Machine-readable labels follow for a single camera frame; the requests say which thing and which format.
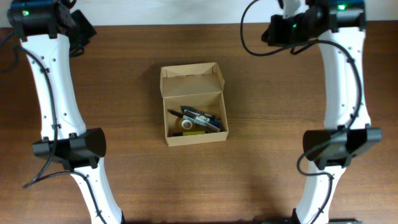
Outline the black clear ballpoint pen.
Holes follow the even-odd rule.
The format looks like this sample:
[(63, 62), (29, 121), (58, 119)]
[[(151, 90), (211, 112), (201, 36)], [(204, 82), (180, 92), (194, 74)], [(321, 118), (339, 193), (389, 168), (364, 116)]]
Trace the black clear ballpoint pen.
[(191, 111), (191, 112), (194, 112), (194, 113), (196, 113), (196, 114), (203, 115), (203, 116), (205, 116), (205, 117), (207, 117), (207, 118), (210, 118), (210, 119), (219, 119), (219, 118), (220, 118), (220, 117), (217, 116), (217, 115), (209, 114), (209, 113), (207, 113), (207, 112), (204, 112), (204, 111), (201, 111), (201, 110), (197, 110), (197, 109), (192, 108), (192, 107), (189, 107), (189, 106), (180, 106), (180, 107), (181, 107), (181, 109), (183, 109), (183, 110), (189, 110), (189, 111)]

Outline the black whiteboard marker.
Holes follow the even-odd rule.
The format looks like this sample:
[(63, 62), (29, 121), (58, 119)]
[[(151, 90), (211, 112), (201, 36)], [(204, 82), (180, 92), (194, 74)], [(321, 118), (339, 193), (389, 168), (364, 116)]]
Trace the black whiteboard marker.
[(216, 132), (220, 132), (220, 131), (221, 131), (221, 129), (220, 129), (219, 127), (217, 127), (217, 126), (215, 126), (215, 125), (209, 123), (208, 121), (205, 121), (204, 119), (202, 119), (202, 118), (200, 118), (199, 116), (193, 114), (192, 112), (189, 112), (188, 110), (185, 110), (185, 114), (186, 114), (187, 116), (189, 116), (189, 117), (191, 117), (191, 118), (197, 120), (197, 121), (200, 121), (200, 122), (204, 123), (204, 124), (205, 124), (206, 126), (208, 126), (210, 129), (212, 129), (212, 130), (214, 130), (214, 131), (216, 131)]

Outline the brown cardboard box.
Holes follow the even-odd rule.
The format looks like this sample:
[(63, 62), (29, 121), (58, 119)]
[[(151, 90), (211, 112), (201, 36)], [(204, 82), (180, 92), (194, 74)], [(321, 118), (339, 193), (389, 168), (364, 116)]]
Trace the brown cardboard box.
[[(229, 127), (223, 90), (224, 78), (216, 62), (174, 65), (160, 69), (165, 139), (169, 147), (227, 140)], [(183, 113), (180, 106), (189, 106), (219, 116), (215, 121), (221, 123), (221, 131), (216, 132), (199, 125), (206, 134), (173, 137), (173, 133), (179, 133), (175, 129), (178, 117), (167, 110)]]

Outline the yellow tape roll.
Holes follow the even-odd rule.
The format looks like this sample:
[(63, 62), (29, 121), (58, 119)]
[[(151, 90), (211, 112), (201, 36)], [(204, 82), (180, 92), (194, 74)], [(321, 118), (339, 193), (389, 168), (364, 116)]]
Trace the yellow tape roll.
[(201, 127), (198, 124), (183, 118), (176, 119), (175, 129), (178, 132), (201, 131)]

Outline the blue whiteboard marker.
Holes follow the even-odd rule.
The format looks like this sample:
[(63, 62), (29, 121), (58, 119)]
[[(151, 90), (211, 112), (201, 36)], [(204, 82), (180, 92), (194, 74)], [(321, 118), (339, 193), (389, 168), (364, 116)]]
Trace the blue whiteboard marker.
[(208, 117), (206, 117), (206, 116), (204, 116), (204, 115), (201, 115), (201, 114), (199, 114), (199, 113), (196, 113), (196, 112), (193, 112), (193, 111), (190, 111), (190, 110), (186, 110), (186, 111), (187, 111), (187, 112), (193, 113), (195, 116), (198, 116), (199, 118), (205, 120), (206, 122), (211, 123), (212, 125), (214, 125), (214, 126), (216, 126), (216, 127), (218, 127), (218, 128), (221, 127), (221, 123), (219, 123), (219, 122), (217, 122), (217, 121), (215, 121), (215, 120), (213, 120), (213, 119), (210, 119), (210, 118), (208, 118)]

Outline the black Sharpie marker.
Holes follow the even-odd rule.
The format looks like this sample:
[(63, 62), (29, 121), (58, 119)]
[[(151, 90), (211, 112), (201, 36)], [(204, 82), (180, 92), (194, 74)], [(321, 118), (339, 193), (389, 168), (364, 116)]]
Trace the black Sharpie marker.
[(170, 114), (174, 115), (174, 116), (177, 116), (177, 117), (179, 117), (179, 118), (183, 118), (183, 119), (185, 119), (185, 120), (191, 121), (192, 123), (195, 123), (195, 124), (198, 124), (198, 125), (204, 126), (204, 127), (207, 126), (204, 122), (199, 121), (199, 120), (194, 119), (194, 118), (191, 118), (191, 117), (189, 117), (189, 116), (187, 116), (187, 115), (185, 115), (185, 114), (181, 114), (181, 113), (176, 112), (176, 111), (174, 111), (174, 110), (167, 110), (167, 111), (168, 111)]

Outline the yellow highlighter marker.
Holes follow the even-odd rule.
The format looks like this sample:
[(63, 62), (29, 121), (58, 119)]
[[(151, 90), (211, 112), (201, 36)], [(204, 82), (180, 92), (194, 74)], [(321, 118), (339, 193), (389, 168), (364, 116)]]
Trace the yellow highlighter marker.
[(186, 132), (179, 132), (179, 133), (173, 133), (173, 137), (177, 136), (193, 136), (193, 135), (200, 135), (200, 134), (206, 134), (206, 131), (186, 131)]

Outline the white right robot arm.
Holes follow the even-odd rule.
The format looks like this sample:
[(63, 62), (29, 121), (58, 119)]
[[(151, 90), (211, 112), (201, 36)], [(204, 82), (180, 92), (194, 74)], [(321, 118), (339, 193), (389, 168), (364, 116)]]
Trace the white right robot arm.
[(262, 40), (270, 46), (318, 45), (325, 71), (326, 112), (323, 129), (303, 135), (308, 161), (302, 198), (292, 223), (328, 223), (336, 185), (355, 157), (382, 138), (371, 125), (363, 87), (366, 10), (363, 1), (282, 0)]

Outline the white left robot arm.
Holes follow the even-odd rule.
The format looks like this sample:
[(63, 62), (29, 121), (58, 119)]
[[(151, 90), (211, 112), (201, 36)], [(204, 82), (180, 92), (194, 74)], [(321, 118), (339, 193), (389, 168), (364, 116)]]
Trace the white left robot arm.
[(61, 175), (78, 184), (92, 223), (124, 223), (104, 168), (106, 139), (101, 128), (88, 129), (73, 89), (70, 59), (85, 52), (95, 28), (75, 1), (15, 0), (7, 19), (20, 40), (14, 53), (30, 63), (41, 114), (41, 138), (34, 155), (45, 159), (43, 168), (24, 185), (28, 188)]

